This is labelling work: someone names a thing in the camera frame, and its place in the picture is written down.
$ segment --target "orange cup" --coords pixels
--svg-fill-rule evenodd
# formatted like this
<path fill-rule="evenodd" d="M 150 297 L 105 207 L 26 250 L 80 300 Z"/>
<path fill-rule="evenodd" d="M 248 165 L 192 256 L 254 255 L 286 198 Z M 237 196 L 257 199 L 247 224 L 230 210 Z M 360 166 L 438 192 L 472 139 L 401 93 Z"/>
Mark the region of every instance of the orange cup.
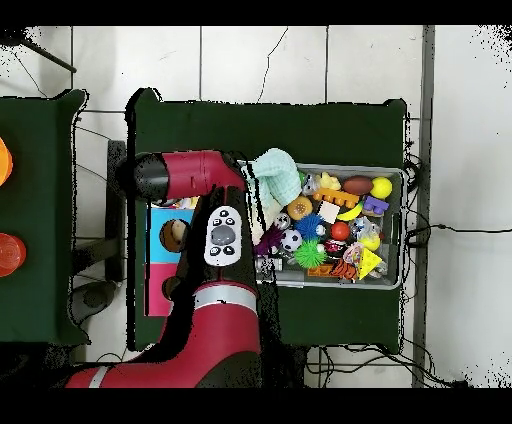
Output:
<path fill-rule="evenodd" d="M 12 172 L 12 156 L 4 141 L 0 138 L 0 186 Z"/>
<path fill-rule="evenodd" d="M 0 233 L 0 277 L 16 271 L 25 262 L 26 255 L 25 245 L 18 237 Z"/>

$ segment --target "green spiky ball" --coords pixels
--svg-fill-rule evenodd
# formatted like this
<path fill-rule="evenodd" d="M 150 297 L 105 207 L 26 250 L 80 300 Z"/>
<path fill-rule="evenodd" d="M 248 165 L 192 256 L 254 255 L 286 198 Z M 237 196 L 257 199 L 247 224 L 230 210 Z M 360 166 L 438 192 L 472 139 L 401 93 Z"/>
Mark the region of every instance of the green spiky ball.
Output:
<path fill-rule="evenodd" d="M 304 241 L 295 251 L 295 259 L 303 268 L 314 268 L 322 265 L 327 259 L 327 253 L 317 250 L 318 239 Z"/>

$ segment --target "tennis ball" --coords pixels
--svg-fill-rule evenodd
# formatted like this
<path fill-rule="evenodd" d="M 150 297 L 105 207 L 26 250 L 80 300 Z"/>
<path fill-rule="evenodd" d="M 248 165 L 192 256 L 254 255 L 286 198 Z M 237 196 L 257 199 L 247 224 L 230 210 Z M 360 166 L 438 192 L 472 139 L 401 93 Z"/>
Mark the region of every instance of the tennis ball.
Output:
<path fill-rule="evenodd" d="M 374 178 L 372 183 L 373 188 L 371 189 L 370 194 L 376 199 L 385 199 L 391 194 L 391 190 L 393 190 L 391 181 L 385 177 Z"/>

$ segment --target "green cloth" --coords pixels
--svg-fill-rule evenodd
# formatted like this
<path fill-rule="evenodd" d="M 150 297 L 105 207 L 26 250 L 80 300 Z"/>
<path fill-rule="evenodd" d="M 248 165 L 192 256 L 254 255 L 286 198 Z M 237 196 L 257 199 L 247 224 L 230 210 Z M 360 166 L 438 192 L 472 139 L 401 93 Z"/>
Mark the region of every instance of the green cloth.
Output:
<path fill-rule="evenodd" d="M 85 92 L 0 98 L 0 137 L 13 171 L 0 186 L 0 232 L 19 237 L 25 263 L 0 278 L 0 341 L 82 344 L 68 316 L 71 275 L 71 131 Z"/>
<path fill-rule="evenodd" d="M 242 151 L 255 159 L 277 147 L 296 163 L 402 168 L 405 111 L 401 100 L 315 106 L 160 102 L 148 89 L 135 104 L 136 152 L 217 149 Z M 138 204 L 137 252 L 144 251 L 145 219 L 145 205 Z M 158 339 L 164 318 L 143 315 L 141 259 L 135 272 L 135 336 L 140 349 Z M 382 343 L 397 352 L 399 298 L 399 288 L 281 287 L 281 339 L 296 345 Z"/>
<path fill-rule="evenodd" d="M 277 203 L 286 206 L 300 194 L 301 185 L 297 165 L 288 153 L 272 148 L 250 163 L 252 175 L 258 180 L 258 196 L 256 196 L 256 182 L 251 177 L 247 166 L 242 166 L 242 172 L 247 180 L 253 205 L 259 198 L 261 206 L 268 208 L 274 197 Z"/>

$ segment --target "red robot arm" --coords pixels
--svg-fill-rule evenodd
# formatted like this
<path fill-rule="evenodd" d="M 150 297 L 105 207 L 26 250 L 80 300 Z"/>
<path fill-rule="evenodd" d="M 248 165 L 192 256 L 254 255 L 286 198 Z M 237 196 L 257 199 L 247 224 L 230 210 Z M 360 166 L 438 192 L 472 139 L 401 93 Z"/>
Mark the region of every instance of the red robot arm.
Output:
<path fill-rule="evenodd" d="M 175 276 L 175 306 L 160 343 L 141 359 L 79 371 L 66 387 L 260 386 L 257 287 L 246 185 L 236 161 L 217 151 L 141 154 L 118 178 L 145 200 L 201 196 Z M 183 347 L 166 349 L 187 311 Z"/>

